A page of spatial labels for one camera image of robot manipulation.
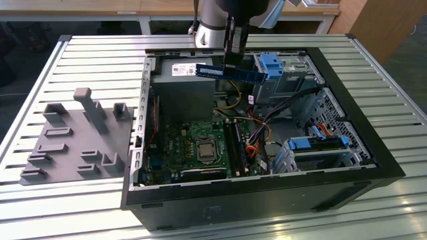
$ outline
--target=white label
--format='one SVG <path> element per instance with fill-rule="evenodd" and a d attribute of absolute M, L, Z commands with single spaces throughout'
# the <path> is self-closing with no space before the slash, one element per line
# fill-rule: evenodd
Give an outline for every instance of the white label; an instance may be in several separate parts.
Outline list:
<path fill-rule="evenodd" d="M 223 75 L 223 71 L 206 68 L 200 69 L 200 72 L 206 74 Z"/>
<path fill-rule="evenodd" d="M 206 62 L 176 63 L 172 65 L 172 76 L 196 76 L 196 64 L 206 65 Z"/>
<path fill-rule="evenodd" d="M 136 11 L 117 11 L 117 14 L 136 14 Z"/>
<path fill-rule="evenodd" d="M 252 95 L 247 96 L 247 101 L 248 101 L 248 104 L 254 105 L 254 96 Z"/>
<path fill-rule="evenodd" d="M 264 161 L 260 161 L 259 165 L 264 170 L 267 170 L 267 163 Z"/>

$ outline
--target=open computer tower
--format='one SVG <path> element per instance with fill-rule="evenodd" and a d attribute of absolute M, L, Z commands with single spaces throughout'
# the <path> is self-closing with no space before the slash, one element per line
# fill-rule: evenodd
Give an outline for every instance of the open computer tower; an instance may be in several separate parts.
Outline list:
<path fill-rule="evenodd" d="M 121 208 L 149 231 L 338 209 L 404 176 L 318 48 L 250 48 L 263 84 L 196 76 L 223 54 L 147 50 Z"/>

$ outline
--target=cable connector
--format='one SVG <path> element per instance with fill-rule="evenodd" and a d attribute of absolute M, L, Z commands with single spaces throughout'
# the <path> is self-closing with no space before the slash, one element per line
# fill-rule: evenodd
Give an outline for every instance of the cable connector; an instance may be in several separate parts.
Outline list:
<path fill-rule="evenodd" d="M 191 27 L 188 28 L 188 35 L 192 35 L 195 32 L 195 25 L 191 25 Z"/>

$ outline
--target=cpu socket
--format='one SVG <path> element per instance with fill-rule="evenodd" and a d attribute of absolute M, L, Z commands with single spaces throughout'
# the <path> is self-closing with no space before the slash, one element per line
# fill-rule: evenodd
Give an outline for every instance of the cpu socket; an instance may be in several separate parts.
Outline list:
<path fill-rule="evenodd" d="M 218 160 L 216 142 L 214 137 L 200 137 L 196 144 L 198 161 L 210 165 Z"/>

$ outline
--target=table leg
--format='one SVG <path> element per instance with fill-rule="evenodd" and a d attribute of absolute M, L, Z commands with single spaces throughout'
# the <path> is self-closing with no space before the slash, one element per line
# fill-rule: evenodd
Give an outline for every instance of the table leg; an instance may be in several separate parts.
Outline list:
<path fill-rule="evenodd" d="M 149 21 L 151 17 L 149 16 L 140 16 L 137 17 L 139 25 L 140 25 L 140 32 L 143 35 L 151 35 L 152 31 L 149 28 Z"/>

